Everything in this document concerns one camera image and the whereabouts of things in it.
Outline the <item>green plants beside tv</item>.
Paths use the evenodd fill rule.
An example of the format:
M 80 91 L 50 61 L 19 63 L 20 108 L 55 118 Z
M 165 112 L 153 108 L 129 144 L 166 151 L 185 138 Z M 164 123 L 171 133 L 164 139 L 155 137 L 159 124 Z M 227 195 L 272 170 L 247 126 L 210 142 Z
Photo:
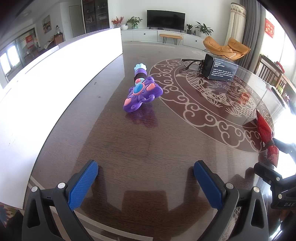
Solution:
M 207 27 L 205 24 L 201 24 L 200 22 L 196 22 L 196 26 L 191 24 L 186 24 L 187 34 L 189 35 L 198 35 L 201 38 L 206 38 L 211 36 L 214 32 L 212 28 Z

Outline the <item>red flower plant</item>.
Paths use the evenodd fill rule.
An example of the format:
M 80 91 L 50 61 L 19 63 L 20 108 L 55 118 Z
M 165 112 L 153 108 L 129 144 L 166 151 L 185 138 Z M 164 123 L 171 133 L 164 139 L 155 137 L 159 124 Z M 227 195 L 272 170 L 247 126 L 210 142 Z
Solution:
M 123 16 L 120 16 L 120 17 L 116 16 L 114 19 L 111 20 L 113 27 L 114 28 L 121 27 L 123 20 L 124 20 Z

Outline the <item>dark glass display cabinet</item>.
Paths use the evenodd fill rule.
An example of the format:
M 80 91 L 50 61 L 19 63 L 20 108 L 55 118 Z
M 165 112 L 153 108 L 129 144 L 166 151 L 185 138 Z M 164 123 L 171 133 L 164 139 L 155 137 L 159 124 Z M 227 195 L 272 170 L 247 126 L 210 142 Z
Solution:
M 108 29 L 108 0 L 82 0 L 85 32 Z

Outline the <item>black cardboard box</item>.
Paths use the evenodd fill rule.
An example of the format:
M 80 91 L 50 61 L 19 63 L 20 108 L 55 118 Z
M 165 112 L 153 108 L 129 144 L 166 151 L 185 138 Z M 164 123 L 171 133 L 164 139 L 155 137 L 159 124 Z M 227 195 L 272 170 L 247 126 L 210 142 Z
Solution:
M 206 54 L 201 74 L 210 80 L 232 81 L 237 69 L 238 65 L 231 61 Z

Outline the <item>orange lounge chair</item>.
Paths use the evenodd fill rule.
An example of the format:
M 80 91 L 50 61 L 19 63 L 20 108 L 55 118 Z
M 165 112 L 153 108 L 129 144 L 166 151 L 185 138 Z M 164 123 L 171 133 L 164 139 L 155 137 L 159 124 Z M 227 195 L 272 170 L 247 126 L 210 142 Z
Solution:
M 219 45 L 212 37 L 208 36 L 203 40 L 205 48 L 212 54 L 229 60 L 238 60 L 250 51 L 250 48 L 236 41 L 234 38 L 229 38 L 227 45 Z

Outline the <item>green potted plant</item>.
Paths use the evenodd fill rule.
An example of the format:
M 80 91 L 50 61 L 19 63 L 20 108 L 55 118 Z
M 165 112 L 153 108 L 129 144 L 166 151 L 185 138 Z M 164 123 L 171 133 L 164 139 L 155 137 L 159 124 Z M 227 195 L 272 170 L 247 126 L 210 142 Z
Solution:
M 139 16 L 132 16 L 131 18 L 129 18 L 126 23 L 130 24 L 132 29 L 137 29 L 139 23 L 141 23 L 142 18 L 140 18 Z

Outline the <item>red candy-shaped pouch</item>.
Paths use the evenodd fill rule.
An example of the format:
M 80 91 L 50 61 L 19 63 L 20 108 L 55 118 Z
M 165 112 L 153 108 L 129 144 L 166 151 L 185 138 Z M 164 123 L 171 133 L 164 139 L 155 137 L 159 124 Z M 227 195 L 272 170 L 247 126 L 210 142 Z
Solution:
M 257 117 L 257 131 L 264 144 L 264 155 L 266 161 L 269 161 L 275 167 L 278 166 L 279 149 L 273 140 L 273 130 L 267 123 L 265 118 L 256 110 Z

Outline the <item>purple butterfly toy wand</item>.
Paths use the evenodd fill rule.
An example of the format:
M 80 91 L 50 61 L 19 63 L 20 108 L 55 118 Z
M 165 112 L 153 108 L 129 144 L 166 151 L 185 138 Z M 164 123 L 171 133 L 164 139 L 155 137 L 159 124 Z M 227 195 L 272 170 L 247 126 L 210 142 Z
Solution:
M 129 89 L 123 110 L 127 113 L 138 110 L 143 103 L 149 103 L 163 94 L 163 89 L 148 76 L 147 67 L 143 63 L 134 67 L 134 85 Z

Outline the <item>dark wooden chair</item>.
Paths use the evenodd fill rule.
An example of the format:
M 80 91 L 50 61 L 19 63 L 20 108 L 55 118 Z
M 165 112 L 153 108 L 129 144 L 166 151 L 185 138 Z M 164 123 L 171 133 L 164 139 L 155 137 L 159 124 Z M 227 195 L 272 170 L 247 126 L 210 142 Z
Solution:
M 274 86 L 281 96 L 286 94 L 290 100 L 295 101 L 295 86 L 282 69 L 266 56 L 260 54 L 254 74 Z

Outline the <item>white tv cabinet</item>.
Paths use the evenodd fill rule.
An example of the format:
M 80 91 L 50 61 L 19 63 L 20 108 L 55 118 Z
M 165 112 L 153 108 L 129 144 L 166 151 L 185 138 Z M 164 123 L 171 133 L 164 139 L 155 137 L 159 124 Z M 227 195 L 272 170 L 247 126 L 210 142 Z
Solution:
M 204 50 L 204 39 L 195 35 L 186 33 L 177 33 L 164 30 L 152 29 L 130 29 L 121 31 L 123 42 L 152 42 L 162 44 L 183 45 L 200 50 Z

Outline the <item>black flat television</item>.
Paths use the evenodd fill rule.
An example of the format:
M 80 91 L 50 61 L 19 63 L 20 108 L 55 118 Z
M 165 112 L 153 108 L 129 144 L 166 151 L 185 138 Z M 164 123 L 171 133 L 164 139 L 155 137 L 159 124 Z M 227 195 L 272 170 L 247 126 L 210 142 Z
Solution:
M 176 11 L 147 10 L 147 27 L 184 30 L 185 13 Z

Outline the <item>black eyeglasses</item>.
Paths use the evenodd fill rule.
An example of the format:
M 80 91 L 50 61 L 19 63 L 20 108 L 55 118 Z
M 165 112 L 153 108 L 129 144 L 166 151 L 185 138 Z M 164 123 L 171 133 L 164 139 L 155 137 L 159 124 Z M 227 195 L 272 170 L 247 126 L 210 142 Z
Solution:
M 181 59 L 181 63 L 184 65 L 185 70 L 198 71 L 201 70 L 204 65 L 204 60 L 199 59 Z

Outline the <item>wooden bench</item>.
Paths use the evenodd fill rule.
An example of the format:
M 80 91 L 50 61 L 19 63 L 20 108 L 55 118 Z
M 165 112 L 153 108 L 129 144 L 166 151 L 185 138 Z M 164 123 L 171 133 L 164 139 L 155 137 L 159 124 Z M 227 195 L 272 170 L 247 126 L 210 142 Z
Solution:
M 173 39 L 174 45 L 178 45 L 183 39 L 182 36 L 178 36 L 178 35 L 160 34 L 159 36 L 163 38 L 163 44 L 166 44 L 168 38 Z

